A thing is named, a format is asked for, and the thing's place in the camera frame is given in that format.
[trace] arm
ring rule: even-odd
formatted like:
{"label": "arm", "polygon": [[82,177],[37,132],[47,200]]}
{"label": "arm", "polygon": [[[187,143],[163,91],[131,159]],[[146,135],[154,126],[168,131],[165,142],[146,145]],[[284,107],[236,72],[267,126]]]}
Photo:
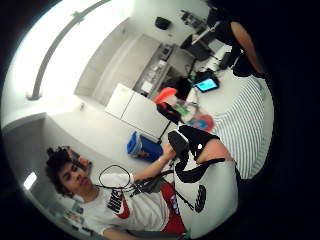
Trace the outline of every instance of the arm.
{"label": "arm", "polygon": [[118,231],[118,230],[115,230],[115,229],[112,229],[112,228],[109,228],[109,229],[106,229],[103,231],[103,236],[108,239],[108,240],[147,240],[147,239],[150,239],[150,240],[164,240],[164,239],[167,239],[167,240],[176,240],[178,239],[178,237],[167,237],[167,238],[137,238],[135,236],[132,236],[128,233],[125,233],[125,232],[121,232],[121,231]]}
{"label": "arm", "polygon": [[248,32],[238,22],[231,22],[231,28],[235,38],[246,50],[247,57],[252,66],[258,73],[263,73],[263,67],[261,66],[258,57],[256,55],[255,47]]}
{"label": "arm", "polygon": [[112,228],[103,231],[103,236],[108,240],[138,240],[138,238]]}
{"label": "arm", "polygon": [[176,153],[169,143],[167,143],[163,148],[163,154],[158,160],[154,161],[148,167],[144,168],[142,171],[133,174],[134,181],[143,180],[146,178],[154,177],[161,172],[164,166],[172,159]]}

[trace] red object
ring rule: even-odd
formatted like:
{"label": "red object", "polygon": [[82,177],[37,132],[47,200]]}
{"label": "red object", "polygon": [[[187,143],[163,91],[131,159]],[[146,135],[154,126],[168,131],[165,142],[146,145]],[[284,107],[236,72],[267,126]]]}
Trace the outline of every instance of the red object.
{"label": "red object", "polygon": [[174,195],[174,192],[170,187],[169,183],[163,184],[161,186],[160,191],[170,211],[169,221],[162,231],[168,232],[168,233],[178,233],[178,234],[182,234],[186,232],[186,229],[183,226],[180,215],[177,215],[172,209],[170,197]]}
{"label": "red object", "polygon": [[156,98],[153,100],[153,102],[155,104],[162,103],[166,100],[166,98],[168,98],[172,95],[176,95],[177,92],[178,91],[175,88],[166,87],[160,91],[160,93],[158,94],[158,96],[156,96]]}

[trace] hand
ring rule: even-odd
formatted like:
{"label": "hand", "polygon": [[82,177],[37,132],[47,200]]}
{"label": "hand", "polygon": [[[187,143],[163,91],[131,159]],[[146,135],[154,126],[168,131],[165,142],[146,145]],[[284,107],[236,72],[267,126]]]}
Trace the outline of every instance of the hand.
{"label": "hand", "polygon": [[176,156],[176,152],[173,150],[172,146],[170,145],[170,143],[167,143],[164,148],[163,148],[163,154],[162,154],[162,158],[166,161],[171,160],[172,158],[174,158]]}

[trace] dark curly hair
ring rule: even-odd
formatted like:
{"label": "dark curly hair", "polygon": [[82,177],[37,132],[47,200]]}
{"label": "dark curly hair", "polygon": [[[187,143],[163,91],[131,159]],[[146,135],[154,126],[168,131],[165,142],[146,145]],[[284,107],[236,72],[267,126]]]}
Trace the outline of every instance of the dark curly hair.
{"label": "dark curly hair", "polygon": [[73,197],[74,194],[70,193],[70,191],[62,185],[58,177],[58,172],[62,167],[66,163],[72,163],[72,159],[69,157],[67,150],[58,147],[56,151],[53,151],[52,148],[48,148],[47,154],[49,155],[49,159],[47,160],[45,171],[56,191],[62,194],[62,196]]}

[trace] white wall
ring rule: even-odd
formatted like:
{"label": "white wall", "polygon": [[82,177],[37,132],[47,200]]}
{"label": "white wall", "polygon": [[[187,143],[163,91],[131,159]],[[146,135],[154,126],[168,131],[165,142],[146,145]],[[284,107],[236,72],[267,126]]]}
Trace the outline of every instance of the white wall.
{"label": "white wall", "polygon": [[131,36],[128,27],[129,20],[126,19],[120,23],[97,47],[88,64],[84,68],[79,79],[76,94],[91,96],[97,87],[102,73],[108,64],[114,61],[117,50]]}
{"label": "white wall", "polygon": [[110,1],[89,13],[72,28],[52,55],[43,77],[42,98],[28,101],[26,93],[33,87],[41,61],[55,37],[75,11],[80,12],[95,2],[97,0],[61,1],[28,32],[14,55],[4,83],[2,129],[25,116],[46,112],[52,105],[57,109],[64,106],[96,48],[130,15],[132,0]]}
{"label": "white wall", "polygon": [[[180,10],[190,11],[202,19],[206,19],[209,13],[209,7],[200,0],[136,0],[130,17],[132,31],[149,35],[160,42],[180,45],[195,32],[180,19]],[[157,17],[170,20],[170,28],[157,28],[154,25]]]}
{"label": "white wall", "polygon": [[47,156],[43,144],[43,124],[43,119],[31,121],[5,134],[3,140],[10,167],[20,186],[31,172],[35,172],[37,180],[30,192],[46,208],[56,198],[53,185],[44,172]]}

